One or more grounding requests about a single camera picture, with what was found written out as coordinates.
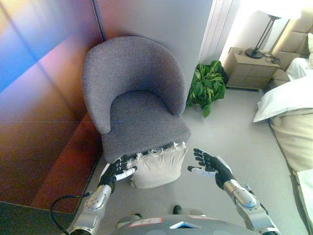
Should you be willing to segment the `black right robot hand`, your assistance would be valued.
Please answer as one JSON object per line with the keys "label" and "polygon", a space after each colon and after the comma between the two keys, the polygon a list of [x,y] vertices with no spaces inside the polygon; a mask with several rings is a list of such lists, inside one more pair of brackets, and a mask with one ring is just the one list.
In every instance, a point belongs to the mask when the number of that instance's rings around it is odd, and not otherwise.
{"label": "black right robot hand", "polygon": [[224,183],[230,180],[236,180],[232,174],[231,168],[219,156],[214,157],[207,152],[194,148],[194,156],[196,161],[202,167],[188,166],[190,172],[194,172],[200,176],[214,176],[217,186],[224,189]]}

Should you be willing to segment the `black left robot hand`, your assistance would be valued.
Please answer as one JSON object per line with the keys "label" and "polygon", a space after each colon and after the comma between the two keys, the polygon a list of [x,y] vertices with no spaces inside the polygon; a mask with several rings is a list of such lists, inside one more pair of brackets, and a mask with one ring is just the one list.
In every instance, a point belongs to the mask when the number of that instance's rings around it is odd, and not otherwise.
{"label": "black left robot hand", "polygon": [[99,186],[108,185],[111,187],[112,193],[115,190],[115,182],[124,179],[132,175],[136,170],[137,166],[127,168],[127,163],[130,157],[123,155],[116,159],[113,163],[107,164],[101,173]]}

